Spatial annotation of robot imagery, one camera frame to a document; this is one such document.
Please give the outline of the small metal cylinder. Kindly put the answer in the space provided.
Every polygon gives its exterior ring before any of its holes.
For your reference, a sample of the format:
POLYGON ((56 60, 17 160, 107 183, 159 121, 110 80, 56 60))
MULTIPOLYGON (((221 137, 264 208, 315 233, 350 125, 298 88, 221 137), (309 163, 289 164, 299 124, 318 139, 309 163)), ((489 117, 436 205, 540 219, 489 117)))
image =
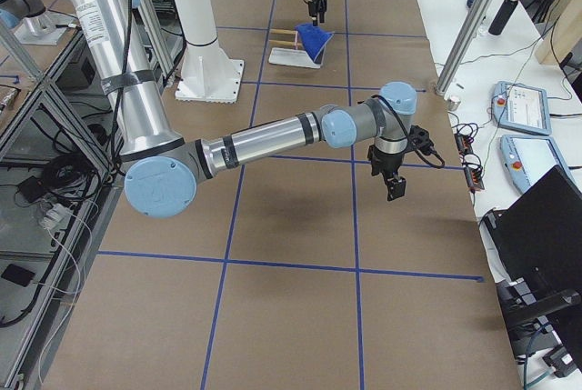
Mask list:
POLYGON ((457 95, 451 95, 447 99, 447 110, 451 112, 455 112, 461 104, 461 98, 457 95))

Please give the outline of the blue towel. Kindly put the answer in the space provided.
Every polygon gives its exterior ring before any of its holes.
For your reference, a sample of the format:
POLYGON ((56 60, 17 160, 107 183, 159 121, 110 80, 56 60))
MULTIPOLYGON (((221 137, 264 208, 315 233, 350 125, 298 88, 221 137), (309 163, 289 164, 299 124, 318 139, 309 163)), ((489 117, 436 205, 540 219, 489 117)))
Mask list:
POLYGON ((310 23, 297 25, 296 31, 311 61, 314 64, 321 65, 326 45, 334 37, 335 33, 310 23))

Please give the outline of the aluminium frame post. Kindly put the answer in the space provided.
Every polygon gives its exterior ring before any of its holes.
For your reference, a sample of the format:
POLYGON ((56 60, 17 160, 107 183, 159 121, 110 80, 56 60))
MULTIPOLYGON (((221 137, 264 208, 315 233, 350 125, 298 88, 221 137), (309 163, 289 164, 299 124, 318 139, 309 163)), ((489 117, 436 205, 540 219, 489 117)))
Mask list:
POLYGON ((450 87, 467 50, 477 34, 484 16, 487 14, 492 0, 475 0, 462 24, 456 41, 454 42, 447 60, 436 81, 435 91, 437 95, 444 96, 450 87))

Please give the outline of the black laptop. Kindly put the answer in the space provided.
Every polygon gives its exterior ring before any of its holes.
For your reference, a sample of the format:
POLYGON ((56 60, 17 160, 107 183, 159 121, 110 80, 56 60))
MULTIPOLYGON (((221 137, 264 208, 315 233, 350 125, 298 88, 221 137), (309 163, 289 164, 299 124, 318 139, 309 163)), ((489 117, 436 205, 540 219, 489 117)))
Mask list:
POLYGON ((544 294, 581 291, 581 192, 561 167, 484 222, 512 280, 544 294))

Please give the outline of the black water bottle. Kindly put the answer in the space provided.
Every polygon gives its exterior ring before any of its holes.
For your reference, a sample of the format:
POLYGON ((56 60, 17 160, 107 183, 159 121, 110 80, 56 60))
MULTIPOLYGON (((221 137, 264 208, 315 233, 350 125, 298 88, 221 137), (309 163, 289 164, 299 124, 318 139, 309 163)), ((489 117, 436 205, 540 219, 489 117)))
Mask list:
POLYGON ((495 17, 487 30, 491 35, 501 35, 502 34, 505 27, 507 26, 507 23, 508 23, 511 15, 514 13, 515 9, 517 8, 518 3, 519 3, 519 0, 504 0, 503 1, 503 3, 501 4, 499 9, 497 10, 495 17))

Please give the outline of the upper teach pendant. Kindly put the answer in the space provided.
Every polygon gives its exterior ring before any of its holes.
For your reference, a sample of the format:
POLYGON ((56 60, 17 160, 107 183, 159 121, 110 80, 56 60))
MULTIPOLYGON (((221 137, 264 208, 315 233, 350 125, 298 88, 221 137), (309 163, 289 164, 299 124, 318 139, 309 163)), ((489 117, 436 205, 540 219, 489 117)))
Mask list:
POLYGON ((547 92, 542 88, 500 81, 495 85, 491 108, 499 127, 551 135, 547 92))

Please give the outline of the wooden rack bar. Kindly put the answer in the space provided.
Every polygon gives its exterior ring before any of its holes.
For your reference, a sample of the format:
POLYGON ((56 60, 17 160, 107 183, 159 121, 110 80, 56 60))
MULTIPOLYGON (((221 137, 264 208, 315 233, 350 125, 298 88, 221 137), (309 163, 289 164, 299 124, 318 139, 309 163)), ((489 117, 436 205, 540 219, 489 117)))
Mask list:
POLYGON ((274 28, 274 29, 270 29, 269 33, 271 35, 293 35, 293 36, 297 36, 297 30, 285 30, 285 29, 279 29, 279 28, 274 28))

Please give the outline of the white towel rack base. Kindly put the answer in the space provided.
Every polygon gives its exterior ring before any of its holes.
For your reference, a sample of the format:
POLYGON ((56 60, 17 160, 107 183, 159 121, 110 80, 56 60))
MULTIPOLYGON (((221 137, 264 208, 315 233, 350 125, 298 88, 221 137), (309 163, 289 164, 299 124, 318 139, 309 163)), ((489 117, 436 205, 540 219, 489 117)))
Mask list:
POLYGON ((305 50, 282 47, 273 47, 271 49, 268 63, 271 65, 285 65, 309 69, 319 69, 322 66, 321 64, 315 63, 305 50))

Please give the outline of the teach pendant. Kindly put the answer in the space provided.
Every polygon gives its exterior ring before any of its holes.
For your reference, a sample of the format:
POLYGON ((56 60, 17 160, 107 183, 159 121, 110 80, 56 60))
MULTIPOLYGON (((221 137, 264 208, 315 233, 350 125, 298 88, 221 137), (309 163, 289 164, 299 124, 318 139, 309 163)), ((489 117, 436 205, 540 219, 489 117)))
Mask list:
POLYGON ((499 127, 551 135, 547 92, 542 88, 500 81, 495 85, 491 108, 499 127))
POLYGON ((500 151, 515 188, 524 194, 555 165, 572 179, 566 160, 551 136, 502 135, 500 151))

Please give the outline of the lower teach pendant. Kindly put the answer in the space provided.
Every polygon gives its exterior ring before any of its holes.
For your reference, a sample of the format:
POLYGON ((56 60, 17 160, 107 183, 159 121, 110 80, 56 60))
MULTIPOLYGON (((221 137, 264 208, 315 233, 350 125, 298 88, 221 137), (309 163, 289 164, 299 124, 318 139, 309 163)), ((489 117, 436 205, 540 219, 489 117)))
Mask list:
POLYGON ((566 160, 551 136, 502 135, 500 151, 515 188, 524 194, 555 165, 572 179, 566 160))

